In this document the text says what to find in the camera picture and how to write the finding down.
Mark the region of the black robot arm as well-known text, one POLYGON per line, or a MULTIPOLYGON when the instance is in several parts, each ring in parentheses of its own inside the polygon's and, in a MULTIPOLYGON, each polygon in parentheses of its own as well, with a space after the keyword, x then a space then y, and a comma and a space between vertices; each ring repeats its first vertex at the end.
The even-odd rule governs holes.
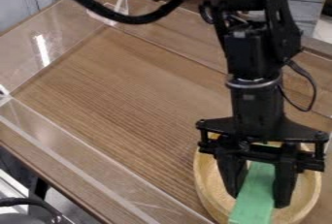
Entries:
POLYGON ((236 196, 249 161, 274 167, 274 205, 290 205, 297 175, 323 170, 327 135, 294 122, 283 112, 289 100, 282 68, 310 74, 293 61, 302 34, 286 0, 207 0, 199 14, 214 26, 227 60, 231 116, 202 119, 199 151, 211 154, 227 193, 236 196))

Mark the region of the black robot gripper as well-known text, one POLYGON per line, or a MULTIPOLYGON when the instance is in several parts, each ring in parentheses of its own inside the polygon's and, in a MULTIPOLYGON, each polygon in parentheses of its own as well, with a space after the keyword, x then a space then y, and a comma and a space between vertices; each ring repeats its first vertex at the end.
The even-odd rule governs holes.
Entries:
POLYGON ((290 205, 297 169, 325 169, 327 135, 291 121, 283 112, 281 78, 230 79, 231 116, 202 119, 198 151, 214 155, 227 193, 236 197, 246 174, 246 161, 275 165, 274 207, 290 205))

